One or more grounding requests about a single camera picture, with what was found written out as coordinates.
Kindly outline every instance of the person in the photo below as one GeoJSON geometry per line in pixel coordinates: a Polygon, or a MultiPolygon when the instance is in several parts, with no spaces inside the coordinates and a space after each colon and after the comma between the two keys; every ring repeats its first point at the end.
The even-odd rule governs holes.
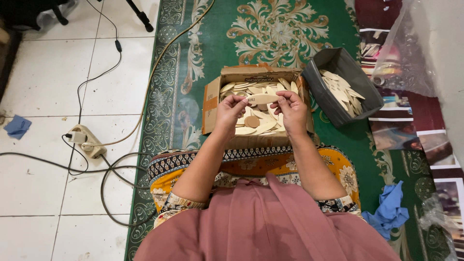
{"type": "Polygon", "coordinates": [[[349,181],[352,165],[343,154],[322,157],[306,131],[307,106],[294,92],[277,95],[271,108],[284,115],[293,153],[291,148],[224,152],[248,105],[246,98],[230,95],[218,104],[214,131],[199,151],[167,151],[153,158],[151,192],[162,206],[135,261],[400,260],[348,194],[357,192],[357,183],[349,181]],[[283,161],[282,155],[293,161],[283,161]],[[237,163],[236,158],[261,162],[237,163]],[[344,164],[338,177],[348,186],[329,168],[338,161],[344,164]],[[177,177],[163,178],[166,170],[177,177]],[[253,178],[252,171],[267,173],[253,178]],[[299,180],[284,184],[278,177],[288,177],[289,171],[299,180]],[[229,176],[220,181],[231,173],[235,182],[229,176]],[[157,198],[163,186],[172,188],[166,200],[157,198]]]}

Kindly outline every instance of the green carpet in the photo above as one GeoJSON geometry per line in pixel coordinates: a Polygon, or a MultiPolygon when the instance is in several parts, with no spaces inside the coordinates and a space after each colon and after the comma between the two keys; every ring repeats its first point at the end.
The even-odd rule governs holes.
{"type": "MultiPolygon", "coordinates": [[[[161,1],[154,60],[209,3],[211,0],[161,1]]],[[[360,41],[356,28],[353,11],[342,0],[216,1],[200,23],[168,48],[155,71],[140,151],[156,154],[168,148],[200,147],[206,138],[201,135],[204,86],[219,76],[223,66],[267,62],[302,68],[319,50],[340,46],[357,58],[360,41]]],[[[390,241],[402,260],[443,260],[449,250],[441,230],[422,231],[416,223],[422,215],[422,200],[435,189],[425,156],[412,151],[375,150],[367,119],[335,129],[315,103],[312,107],[316,138],[322,144],[337,146],[354,163],[363,211],[377,209],[385,184],[404,181],[403,206],[408,208],[410,219],[392,231],[390,241]]],[[[140,157],[139,165],[146,167],[149,161],[149,157],[140,157]]],[[[136,175],[139,185],[148,185],[146,173],[136,175]]],[[[131,221],[141,221],[154,210],[149,191],[135,190],[131,221]]],[[[133,259],[152,227],[153,222],[147,222],[129,228],[125,260],[133,259]]]]}

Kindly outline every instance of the hand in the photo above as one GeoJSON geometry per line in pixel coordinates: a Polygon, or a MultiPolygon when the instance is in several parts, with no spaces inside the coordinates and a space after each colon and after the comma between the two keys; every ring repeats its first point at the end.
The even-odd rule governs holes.
{"type": "Polygon", "coordinates": [[[246,97],[229,95],[218,105],[216,125],[213,135],[219,136],[224,142],[228,142],[235,136],[235,124],[238,118],[245,113],[248,104],[246,97]]]}
{"type": "Polygon", "coordinates": [[[292,91],[278,91],[279,100],[270,105],[272,109],[277,108],[274,114],[284,114],[284,127],[288,136],[292,139],[300,135],[307,136],[306,115],[308,107],[298,94],[292,91]]]}

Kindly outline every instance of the power strip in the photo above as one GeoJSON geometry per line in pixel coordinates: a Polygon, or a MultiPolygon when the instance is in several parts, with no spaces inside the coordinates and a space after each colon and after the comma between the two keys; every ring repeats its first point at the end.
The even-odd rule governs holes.
{"type": "Polygon", "coordinates": [[[72,131],[82,133],[86,136],[86,140],[84,143],[80,144],[81,149],[90,157],[90,158],[97,158],[107,150],[104,146],[86,146],[92,144],[102,144],[95,135],[89,130],[89,128],[85,127],[84,125],[77,124],[74,126],[68,133],[72,131]]]}

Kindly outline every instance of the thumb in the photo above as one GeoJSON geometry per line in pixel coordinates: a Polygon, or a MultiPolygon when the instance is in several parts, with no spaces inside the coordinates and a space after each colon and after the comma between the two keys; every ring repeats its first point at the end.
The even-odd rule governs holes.
{"type": "Polygon", "coordinates": [[[282,110],[283,114],[287,113],[290,110],[290,105],[287,102],[287,99],[280,96],[278,102],[279,102],[279,107],[282,110]]]}
{"type": "Polygon", "coordinates": [[[248,105],[248,99],[243,99],[240,102],[238,102],[233,108],[232,111],[235,114],[239,114],[242,112],[242,110],[248,105]]]}

